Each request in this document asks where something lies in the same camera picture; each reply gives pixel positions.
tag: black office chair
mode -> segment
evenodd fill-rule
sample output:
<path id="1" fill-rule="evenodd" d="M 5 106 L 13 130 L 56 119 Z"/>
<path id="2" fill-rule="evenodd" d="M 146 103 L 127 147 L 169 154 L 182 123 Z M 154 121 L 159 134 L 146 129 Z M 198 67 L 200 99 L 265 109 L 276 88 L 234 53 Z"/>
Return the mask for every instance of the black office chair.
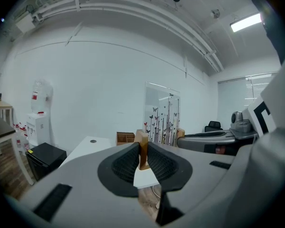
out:
<path id="1" fill-rule="evenodd" d="M 220 122 L 210 121 L 208 126 L 205 127 L 205 132 L 212 132 L 212 131 L 218 131 L 223 130 L 220 127 Z"/>

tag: cable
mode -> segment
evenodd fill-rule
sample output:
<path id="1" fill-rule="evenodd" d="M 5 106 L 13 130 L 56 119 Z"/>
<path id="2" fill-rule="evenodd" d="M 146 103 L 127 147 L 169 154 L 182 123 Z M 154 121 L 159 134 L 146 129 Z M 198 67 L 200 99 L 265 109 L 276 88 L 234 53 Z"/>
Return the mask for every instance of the cable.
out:
<path id="1" fill-rule="evenodd" d="M 154 192 L 154 186 L 152 186 L 152 191 L 153 191 L 153 193 L 154 193 L 157 197 L 160 198 L 160 196 L 158 196 L 158 195 Z"/>

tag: white wall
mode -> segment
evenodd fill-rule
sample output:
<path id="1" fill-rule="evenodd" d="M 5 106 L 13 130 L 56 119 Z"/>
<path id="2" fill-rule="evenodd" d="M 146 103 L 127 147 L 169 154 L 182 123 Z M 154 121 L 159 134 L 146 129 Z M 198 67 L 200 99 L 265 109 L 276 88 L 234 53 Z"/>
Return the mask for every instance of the white wall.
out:
<path id="1" fill-rule="evenodd" d="M 218 102 L 219 102 L 218 82 L 241 78 L 241 77 L 245 77 L 248 75 L 276 72 L 280 68 L 281 68 L 281 64 L 280 64 L 279 58 L 277 56 L 277 53 L 274 52 L 270 56 L 255 58 L 255 59 L 243 62 L 243 63 L 238 63 L 236 65 L 229 66 L 225 68 L 224 71 L 218 74 L 212 75 L 210 77 L 210 85 L 211 85 L 210 87 L 213 89 L 211 97 L 213 99 L 214 104 L 216 104 L 213 107 L 215 109 L 218 109 Z M 234 109 L 233 112 L 240 111 L 240 110 L 242 109 Z M 230 120 L 231 115 L 225 117 L 221 115 L 218 116 L 218 112 L 216 112 L 215 114 L 216 114 L 215 118 L 218 121 L 225 122 L 224 127 L 226 127 L 226 122 Z"/>
<path id="2" fill-rule="evenodd" d="M 72 37 L 76 25 L 83 28 Z M 183 66 L 188 55 L 188 75 Z M 143 123 L 145 81 L 180 91 L 180 126 L 201 132 L 212 120 L 211 84 L 206 63 L 170 32 L 142 19 L 111 12 L 68 13 L 46 20 L 19 39 L 0 77 L 3 100 L 18 122 L 31 112 L 36 79 L 54 89 L 51 106 L 53 143 L 69 154 L 87 136 L 109 138 L 135 132 Z"/>

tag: window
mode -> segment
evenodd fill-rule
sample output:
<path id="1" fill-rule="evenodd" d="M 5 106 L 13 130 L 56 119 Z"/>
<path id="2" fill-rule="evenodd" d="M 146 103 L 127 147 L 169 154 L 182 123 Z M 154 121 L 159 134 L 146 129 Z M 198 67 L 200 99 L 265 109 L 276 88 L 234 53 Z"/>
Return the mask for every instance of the window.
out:
<path id="1" fill-rule="evenodd" d="M 266 88 L 274 76 L 275 74 L 265 74 L 246 78 L 246 96 L 244 107 L 249 106 L 261 96 L 261 92 Z"/>
<path id="2" fill-rule="evenodd" d="M 247 76 L 218 83 L 218 117 L 223 129 L 228 129 L 231 115 L 253 103 L 273 79 L 274 74 Z"/>

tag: fluorescent light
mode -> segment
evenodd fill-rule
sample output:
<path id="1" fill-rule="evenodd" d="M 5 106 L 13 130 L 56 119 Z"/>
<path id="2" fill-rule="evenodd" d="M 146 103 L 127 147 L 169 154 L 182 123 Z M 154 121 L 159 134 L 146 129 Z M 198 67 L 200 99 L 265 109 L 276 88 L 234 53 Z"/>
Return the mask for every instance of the fluorescent light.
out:
<path id="1" fill-rule="evenodd" d="M 160 98 L 158 99 L 159 101 L 162 101 L 162 100 L 165 100 L 165 99 L 168 99 L 168 98 L 172 98 L 172 96 L 167 96 L 167 97 L 164 97 L 164 98 Z"/>
<path id="2" fill-rule="evenodd" d="M 262 83 L 262 84 L 255 84 L 254 86 L 259 86 L 259 85 L 268 85 L 269 83 Z"/>
<path id="3" fill-rule="evenodd" d="M 250 77 L 247 77 L 246 80 L 257 79 L 257 78 L 268 78 L 268 77 L 271 77 L 271 76 L 272 76 L 272 74 L 264 74 L 264 75 L 250 76 Z"/>
<path id="4" fill-rule="evenodd" d="M 240 21 L 237 21 L 235 23 L 232 23 L 230 24 L 233 32 L 237 32 L 241 29 L 244 29 L 248 26 L 251 26 L 251 25 L 254 25 L 254 24 L 257 24 L 257 23 L 260 23 L 262 22 L 261 20 L 261 14 L 255 14 L 255 15 L 252 15 L 248 18 L 245 18 L 245 19 L 242 19 Z"/>
<path id="5" fill-rule="evenodd" d="M 165 87 L 165 86 L 157 85 L 157 84 L 150 83 L 150 82 L 149 82 L 149 84 L 151 84 L 151 85 L 156 85 L 156 86 L 160 86 L 160 87 L 163 87 L 163 88 L 166 88 L 166 89 L 167 89 L 167 87 Z"/>

